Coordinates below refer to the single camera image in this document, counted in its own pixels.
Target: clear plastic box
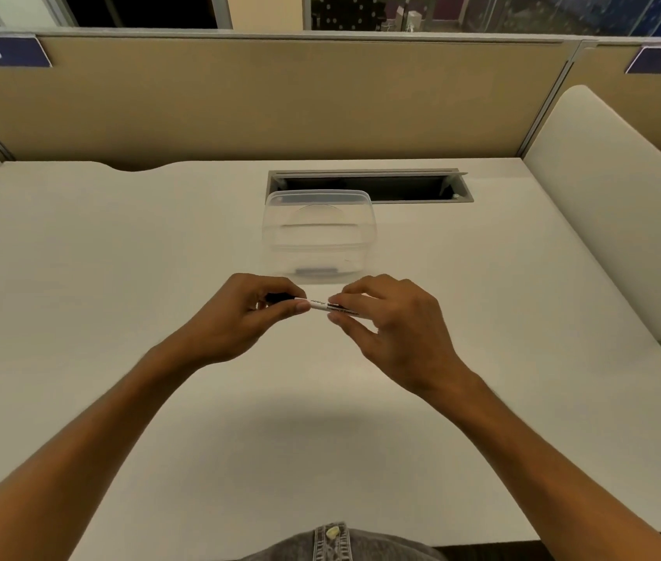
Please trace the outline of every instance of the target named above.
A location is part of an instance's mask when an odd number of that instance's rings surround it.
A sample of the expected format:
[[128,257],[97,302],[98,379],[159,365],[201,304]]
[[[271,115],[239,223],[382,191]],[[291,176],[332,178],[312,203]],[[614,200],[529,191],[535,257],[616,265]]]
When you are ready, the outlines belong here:
[[277,191],[263,213],[272,274],[327,279],[365,270],[377,222],[364,191]]

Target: person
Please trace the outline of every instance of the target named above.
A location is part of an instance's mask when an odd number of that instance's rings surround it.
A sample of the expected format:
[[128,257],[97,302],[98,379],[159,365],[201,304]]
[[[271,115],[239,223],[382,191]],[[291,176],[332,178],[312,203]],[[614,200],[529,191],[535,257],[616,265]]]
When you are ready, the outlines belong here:
[[[298,297],[268,305],[269,292]],[[0,483],[0,561],[68,559],[125,457],[157,410],[197,370],[237,358],[269,327],[309,310],[282,277],[231,276],[195,316],[151,348],[105,395]],[[661,560],[661,535],[546,443],[469,369],[437,300],[409,280],[363,277],[328,318],[362,354],[450,420],[478,448],[557,561]],[[442,555],[344,524],[317,528],[248,559],[400,559]]]

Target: pen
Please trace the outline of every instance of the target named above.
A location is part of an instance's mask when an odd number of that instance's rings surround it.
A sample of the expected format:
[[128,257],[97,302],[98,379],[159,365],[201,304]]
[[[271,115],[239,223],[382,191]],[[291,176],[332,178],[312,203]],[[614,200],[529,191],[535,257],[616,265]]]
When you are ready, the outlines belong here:
[[[273,305],[274,303],[280,303],[281,301],[288,301],[290,299],[298,299],[294,295],[289,295],[288,293],[266,293],[265,294],[265,302],[268,303],[269,305]],[[335,303],[325,303],[324,301],[314,301],[312,299],[308,299],[309,301],[309,306],[312,309],[319,309],[320,311],[336,311],[336,312],[344,312],[347,315],[351,315],[352,317],[361,317],[361,315],[356,312],[352,311],[350,309],[346,309],[346,307],[342,307],[341,305],[336,305]]]

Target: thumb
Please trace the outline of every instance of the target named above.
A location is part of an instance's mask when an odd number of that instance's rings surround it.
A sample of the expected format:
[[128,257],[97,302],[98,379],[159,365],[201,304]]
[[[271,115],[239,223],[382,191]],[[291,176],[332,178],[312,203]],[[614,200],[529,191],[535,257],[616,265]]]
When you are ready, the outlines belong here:
[[351,337],[351,340],[353,340],[360,348],[362,354],[369,360],[372,360],[372,355],[376,351],[377,344],[379,343],[379,339],[375,333],[370,329],[367,329],[357,320],[340,312],[329,313],[328,319],[334,325],[343,329],[343,332]]
[[260,311],[254,311],[252,316],[258,321],[260,328],[268,330],[278,321],[307,311],[309,311],[309,302],[306,299],[295,299],[281,301],[265,309],[260,309]]

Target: desk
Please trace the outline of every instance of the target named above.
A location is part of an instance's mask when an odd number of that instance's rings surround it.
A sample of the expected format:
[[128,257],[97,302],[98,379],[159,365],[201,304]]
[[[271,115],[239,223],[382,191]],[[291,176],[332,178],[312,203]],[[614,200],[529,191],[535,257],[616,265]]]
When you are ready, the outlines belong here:
[[[270,169],[339,168],[469,173],[474,203],[375,205],[374,269],[436,295],[466,363],[661,529],[661,348],[520,159],[4,164],[0,479],[260,270]],[[431,545],[535,538],[466,438],[312,311],[167,402],[74,560],[233,559],[337,519]]]

